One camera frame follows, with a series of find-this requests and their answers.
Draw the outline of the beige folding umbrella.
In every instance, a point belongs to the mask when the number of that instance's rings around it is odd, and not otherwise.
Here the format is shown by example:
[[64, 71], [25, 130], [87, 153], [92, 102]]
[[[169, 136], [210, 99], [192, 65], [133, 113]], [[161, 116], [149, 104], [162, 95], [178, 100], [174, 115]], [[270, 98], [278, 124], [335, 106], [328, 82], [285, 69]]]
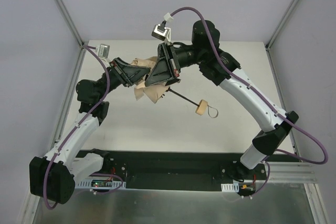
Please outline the beige folding umbrella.
[[[132, 66], [137, 67], [149, 67], [150, 73], [154, 69], [155, 64], [157, 63], [157, 57], [150, 57], [147, 59], [140, 59], [135, 58], [132, 62]], [[136, 86], [134, 87], [134, 95], [136, 100], [141, 99], [144, 95], [146, 95], [154, 104], [158, 102], [159, 99], [163, 98], [165, 96], [165, 93], [171, 92], [178, 97], [188, 101], [189, 103], [196, 106], [195, 113], [198, 115], [203, 115], [206, 111], [210, 118], [215, 119], [219, 116], [219, 111], [210, 106], [207, 101], [200, 100], [199, 103], [196, 103], [189, 98], [179, 94], [178, 92], [171, 89], [171, 84], [168, 84], [167, 82], [164, 82], [163, 84], [155, 84], [153, 86], [146, 87], [145, 86], [145, 77], [143, 77], [140, 81], [137, 82]]]

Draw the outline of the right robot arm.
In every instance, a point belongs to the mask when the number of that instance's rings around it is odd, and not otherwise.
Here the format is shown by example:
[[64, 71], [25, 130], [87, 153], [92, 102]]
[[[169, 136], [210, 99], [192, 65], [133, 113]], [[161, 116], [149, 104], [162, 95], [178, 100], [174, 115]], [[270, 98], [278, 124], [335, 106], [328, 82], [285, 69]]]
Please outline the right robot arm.
[[290, 123], [296, 123], [299, 118], [297, 113], [286, 112], [276, 105], [269, 107], [272, 102], [261, 98], [261, 92], [248, 81], [240, 63], [220, 49], [220, 32], [209, 20], [194, 23], [191, 45], [172, 43], [170, 29], [165, 22], [154, 26], [152, 36], [162, 43], [158, 45], [157, 62], [145, 78], [146, 87], [173, 84], [178, 81], [182, 68], [198, 65], [204, 77], [231, 94], [260, 126], [261, 131], [240, 160], [226, 168], [228, 177], [243, 181], [287, 137], [292, 128]]

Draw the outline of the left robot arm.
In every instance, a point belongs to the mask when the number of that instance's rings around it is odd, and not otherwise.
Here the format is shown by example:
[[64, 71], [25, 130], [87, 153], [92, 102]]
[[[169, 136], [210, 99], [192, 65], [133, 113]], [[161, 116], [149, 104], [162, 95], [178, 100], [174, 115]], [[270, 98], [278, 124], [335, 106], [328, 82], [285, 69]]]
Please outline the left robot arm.
[[77, 83], [80, 108], [71, 129], [48, 153], [43, 157], [34, 157], [29, 163], [31, 194], [46, 201], [65, 204], [79, 182], [108, 168], [109, 155], [104, 151], [94, 149], [79, 161], [75, 158], [106, 118], [109, 103], [104, 99], [107, 94], [120, 85], [134, 85], [150, 71], [149, 67], [131, 65], [115, 58], [97, 81], [83, 79]]

